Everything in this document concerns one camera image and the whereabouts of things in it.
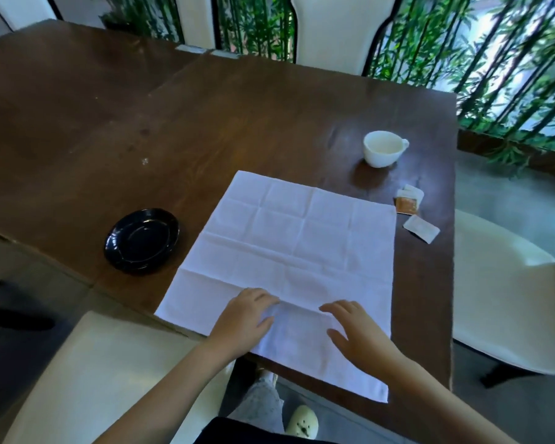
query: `black plate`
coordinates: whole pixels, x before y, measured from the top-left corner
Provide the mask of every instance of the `black plate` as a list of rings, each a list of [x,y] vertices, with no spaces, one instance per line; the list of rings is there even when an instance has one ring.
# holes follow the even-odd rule
[[[179,238],[179,222],[163,209],[123,217],[105,240],[105,258],[127,273],[151,272],[164,263]]]

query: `dark wood tabletop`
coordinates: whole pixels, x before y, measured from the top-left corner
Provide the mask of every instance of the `dark wood tabletop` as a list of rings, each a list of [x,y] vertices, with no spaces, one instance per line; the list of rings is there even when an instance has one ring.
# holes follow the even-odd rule
[[[152,314],[236,171],[385,204],[412,184],[425,192],[420,216],[441,233],[427,245],[398,216],[392,339],[449,386],[454,94],[174,47],[58,21],[0,38],[0,235]],[[398,163],[363,162],[362,138],[373,130],[410,141]],[[125,275],[105,261],[105,237],[122,216],[148,207],[177,216],[178,249],[152,275]],[[429,440],[395,393],[374,403],[265,364],[386,428]]]

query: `white chair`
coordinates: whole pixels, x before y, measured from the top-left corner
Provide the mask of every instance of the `white chair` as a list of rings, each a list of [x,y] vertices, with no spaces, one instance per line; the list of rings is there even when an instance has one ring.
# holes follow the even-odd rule
[[[177,9],[185,43],[216,48],[212,0],[177,0]]]
[[[555,374],[555,258],[456,211],[453,337],[500,362]]]
[[[401,0],[292,0],[296,64],[362,74]]]
[[[0,0],[0,15],[13,30],[56,18],[47,0]]]
[[[89,312],[47,366],[4,444],[90,444],[196,344]],[[193,404],[173,443],[191,444],[220,409],[232,364]]]

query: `hand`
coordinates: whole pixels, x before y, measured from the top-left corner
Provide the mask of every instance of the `hand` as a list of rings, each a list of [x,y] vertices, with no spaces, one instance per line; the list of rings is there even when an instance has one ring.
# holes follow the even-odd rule
[[[356,301],[336,301],[319,307],[343,326],[347,338],[332,328],[327,335],[355,367],[390,383],[408,359]]]
[[[220,314],[207,343],[217,351],[226,352],[228,361],[246,354],[273,324],[273,316],[261,321],[261,314],[278,303],[279,298],[261,288],[245,288]]]

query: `gray floor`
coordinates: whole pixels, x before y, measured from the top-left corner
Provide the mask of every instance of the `gray floor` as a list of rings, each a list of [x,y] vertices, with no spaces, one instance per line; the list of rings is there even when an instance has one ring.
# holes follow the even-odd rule
[[[529,239],[555,256],[555,178],[524,171],[509,179],[505,169],[459,153],[456,203]],[[34,381],[87,310],[144,322],[145,319],[83,283],[0,241],[0,306],[18,306],[57,318],[47,332],[0,328],[0,442]],[[454,389],[461,398],[521,443],[555,443],[555,376],[535,376],[484,389],[478,379],[493,362],[464,348],[455,349]],[[319,417],[319,438],[338,443],[404,443],[400,436],[334,405],[288,380],[278,390],[285,415],[299,403]]]

